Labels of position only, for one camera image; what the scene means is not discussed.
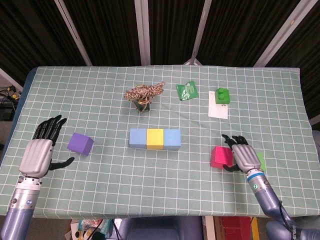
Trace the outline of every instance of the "green checkered tablecloth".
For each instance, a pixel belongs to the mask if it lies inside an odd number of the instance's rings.
[[[151,111],[139,114],[124,92],[165,81]],[[196,83],[199,98],[179,101],[176,84]],[[228,119],[208,117],[209,91],[228,88]],[[0,167],[6,214],[28,141],[61,114],[53,162],[35,217],[162,215],[263,216],[246,176],[211,168],[221,134],[242,135],[264,155],[266,175],[292,216],[320,214],[320,166],[296,68],[219,66],[39,67]],[[179,151],[132,149],[130,128],[181,129]],[[89,156],[70,152],[74,132],[94,139]]]

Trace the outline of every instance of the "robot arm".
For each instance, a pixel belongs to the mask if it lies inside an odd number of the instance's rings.
[[[266,225],[266,233],[270,240],[317,240],[320,239],[319,229],[301,229],[289,216],[282,202],[278,199],[264,172],[261,163],[251,145],[243,136],[222,135],[225,143],[232,149],[236,165],[224,169],[228,172],[242,171],[260,204],[263,213],[274,219]]]
[[[42,122],[36,129],[32,140],[25,148],[19,171],[19,177],[9,203],[2,229],[2,240],[24,240],[39,197],[41,182],[48,171],[70,165],[74,157],[65,162],[52,163],[54,146],[66,118],[61,115]]]

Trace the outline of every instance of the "rope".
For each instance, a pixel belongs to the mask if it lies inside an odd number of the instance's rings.
[[[151,103],[152,97],[162,94],[164,91],[162,89],[164,85],[164,81],[159,82],[154,86],[139,85],[135,88],[132,88],[130,91],[126,91],[124,98],[128,101],[137,100],[139,104],[147,105],[148,103]]]

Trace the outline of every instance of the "pink cube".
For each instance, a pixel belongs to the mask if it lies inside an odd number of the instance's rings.
[[[223,165],[231,167],[233,165],[234,156],[232,150],[223,146],[216,146],[211,151],[211,167],[223,169]]]

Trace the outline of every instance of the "blue cube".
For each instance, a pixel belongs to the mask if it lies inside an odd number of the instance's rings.
[[[134,149],[147,148],[147,129],[131,128],[129,137],[129,146]]]
[[[181,132],[180,129],[165,129],[164,130],[164,146],[165,150],[179,150],[181,147]]]

